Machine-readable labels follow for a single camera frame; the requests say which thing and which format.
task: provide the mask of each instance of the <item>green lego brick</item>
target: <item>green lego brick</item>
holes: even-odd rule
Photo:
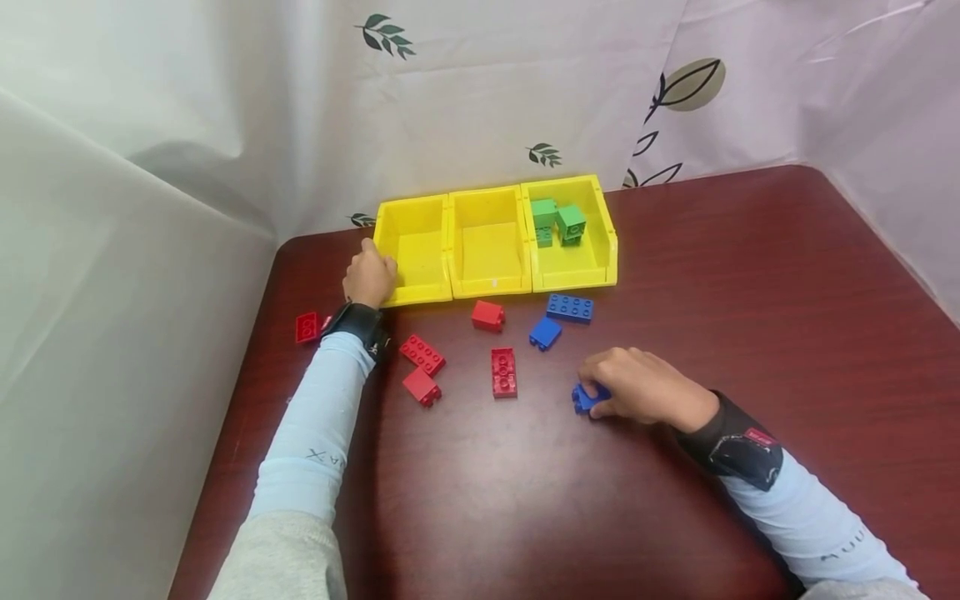
[[[560,239],[568,240],[579,237],[584,234],[586,226],[587,219],[575,204],[557,210],[557,228],[560,230]]]
[[[537,228],[537,248],[553,246],[553,228]]]
[[[534,228],[548,228],[557,218],[557,203],[552,198],[534,200],[530,203],[530,210],[534,213]]]

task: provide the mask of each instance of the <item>blue lego brick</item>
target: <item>blue lego brick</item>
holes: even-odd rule
[[[590,324],[593,319],[593,300],[551,294],[546,301],[546,316],[574,323]]]
[[[560,337],[561,331],[563,329],[559,323],[543,317],[539,323],[534,325],[534,330],[530,332],[530,344],[539,348],[541,352],[546,352]]]
[[[579,383],[573,388],[573,392],[570,394],[570,396],[573,398],[573,410],[578,415],[585,415],[589,413],[591,408],[612,397],[610,390],[607,388],[603,387],[599,383],[594,383],[593,385],[595,385],[597,388],[596,397],[590,397],[589,394],[587,394],[587,390],[584,389],[584,386]]]

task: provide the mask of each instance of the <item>red block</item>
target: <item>red block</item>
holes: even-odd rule
[[[440,367],[446,364],[446,359],[439,352],[432,349],[426,342],[411,335],[400,347],[400,353],[414,362],[431,377],[437,374]]]
[[[470,316],[475,329],[483,329],[499,333],[503,331],[503,324],[507,322],[507,316],[503,312],[503,306],[492,302],[478,300],[473,307],[473,314]]]
[[[493,375],[493,397],[516,397],[516,362],[513,348],[494,348],[490,351]]]
[[[317,328],[317,313],[306,313],[297,317],[297,343],[303,344],[311,340],[316,340],[320,335]]]
[[[430,408],[436,400],[440,399],[440,387],[420,367],[407,375],[403,380],[403,387],[426,408]]]

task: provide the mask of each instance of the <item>white backdrop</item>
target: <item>white backdrop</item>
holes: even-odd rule
[[[0,596],[165,594],[276,247],[385,199],[809,162],[960,315],[958,28],[953,0],[8,3]]]

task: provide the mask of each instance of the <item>plastic bin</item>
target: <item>plastic bin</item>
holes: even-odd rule
[[[533,181],[520,185],[533,272],[533,291],[551,292],[583,287],[616,285],[616,231],[595,175],[563,180]],[[553,244],[538,248],[530,202],[553,198],[557,206],[576,204],[587,218],[579,246],[562,247],[556,228]]]
[[[444,259],[447,195],[380,205],[373,242],[396,260],[397,283],[384,306],[453,300]]]
[[[529,294],[530,242],[520,187],[453,192],[446,205],[453,297]]]

